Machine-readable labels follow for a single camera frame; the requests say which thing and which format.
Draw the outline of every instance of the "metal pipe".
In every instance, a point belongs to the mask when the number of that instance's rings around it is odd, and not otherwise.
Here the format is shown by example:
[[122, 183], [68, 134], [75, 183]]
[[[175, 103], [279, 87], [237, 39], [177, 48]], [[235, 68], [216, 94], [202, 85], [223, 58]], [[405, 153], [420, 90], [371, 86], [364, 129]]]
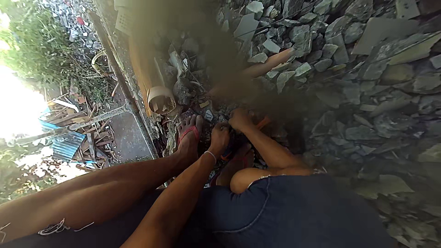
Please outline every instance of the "metal pipe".
[[139, 130], [141, 131], [141, 135], [147, 144], [147, 148], [149, 149], [152, 158], [157, 159], [159, 158], [159, 155], [156, 151], [155, 146], [153, 145], [151, 135], [148, 133], [147, 127], [142, 121], [138, 106], [136, 105], [135, 100], [132, 98], [132, 95], [130, 94], [130, 90], [127, 87], [124, 76], [119, 68], [118, 63], [116, 62], [115, 56], [113, 54], [113, 50], [110, 46], [108, 35], [105, 32], [104, 27], [102, 26], [101, 18], [93, 11], [89, 11], [89, 17], [94, 24], [95, 30], [97, 31], [98, 38], [101, 40], [101, 44], [103, 45], [103, 48], [107, 51], [106, 52], [107, 59], [109, 60], [110, 64], [115, 65], [113, 70], [116, 78], [118, 79], [118, 83], [121, 86], [123, 95], [126, 98], [126, 101], [128, 101], [129, 103], [129, 108], [130, 108], [129, 112], [132, 113], [133, 117], [135, 118], [136, 124], [138, 124]]

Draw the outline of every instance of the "knee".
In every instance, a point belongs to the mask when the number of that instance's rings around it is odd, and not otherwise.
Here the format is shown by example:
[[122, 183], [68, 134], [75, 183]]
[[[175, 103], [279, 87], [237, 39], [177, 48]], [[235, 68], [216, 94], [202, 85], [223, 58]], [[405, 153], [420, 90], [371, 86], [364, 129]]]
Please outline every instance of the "knee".
[[243, 193], [254, 181], [261, 179], [262, 177], [270, 176], [270, 172], [257, 168], [242, 169], [236, 174], [230, 182], [231, 191], [235, 194]]

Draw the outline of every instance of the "denim shorts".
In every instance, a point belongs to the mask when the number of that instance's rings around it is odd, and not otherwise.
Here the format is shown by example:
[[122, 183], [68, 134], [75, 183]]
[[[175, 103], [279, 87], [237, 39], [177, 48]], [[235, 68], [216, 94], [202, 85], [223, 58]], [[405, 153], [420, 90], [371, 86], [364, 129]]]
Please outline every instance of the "denim shorts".
[[[147, 193], [131, 209], [78, 232], [33, 234], [2, 247], [119, 247], [160, 195]], [[242, 194], [216, 186], [202, 191], [175, 247], [390, 248], [395, 245], [364, 199], [331, 177], [276, 176]]]

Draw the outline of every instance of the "foot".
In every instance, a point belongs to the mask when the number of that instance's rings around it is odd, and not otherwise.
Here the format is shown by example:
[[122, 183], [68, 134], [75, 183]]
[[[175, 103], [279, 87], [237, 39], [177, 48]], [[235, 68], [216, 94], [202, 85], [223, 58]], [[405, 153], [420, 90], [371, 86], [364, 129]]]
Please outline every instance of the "foot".
[[[189, 116], [178, 127], [179, 138], [182, 137], [182, 134], [185, 133], [185, 131], [193, 126], [196, 126], [199, 134], [202, 133], [203, 122], [204, 119], [200, 115]], [[196, 140], [196, 135], [194, 134], [194, 131], [190, 131], [184, 137], [182, 137], [182, 140], [179, 143], [177, 152], [187, 157], [190, 164], [194, 163], [198, 159], [198, 142], [199, 140]]]
[[229, 187], [231, 179], [236, 172], [253, 167], [253, 165], [254, 150], [251, 149], [251, 145], [247, 143], [239, 148], [234, 158], [222, 169], [219, 177], [216, 179], [216, 185]]

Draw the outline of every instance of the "corrugated metal sheet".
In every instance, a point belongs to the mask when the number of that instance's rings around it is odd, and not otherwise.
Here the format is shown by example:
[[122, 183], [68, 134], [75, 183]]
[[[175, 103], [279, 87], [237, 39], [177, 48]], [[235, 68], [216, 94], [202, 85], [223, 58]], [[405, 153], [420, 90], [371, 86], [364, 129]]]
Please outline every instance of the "corrugated metal sheet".
[[[40, 120], [43, 126], [43, 131], [48, 132], [53, 129], [60, 128], [54, 124]], [[54, 158], [69, 162], [72, 160], [78, 147], [80, 147], [86, 136], [77, 132], [69, 132], [62, 135], [57, 135], [52, 138], [51, 148], [54, 151]]]

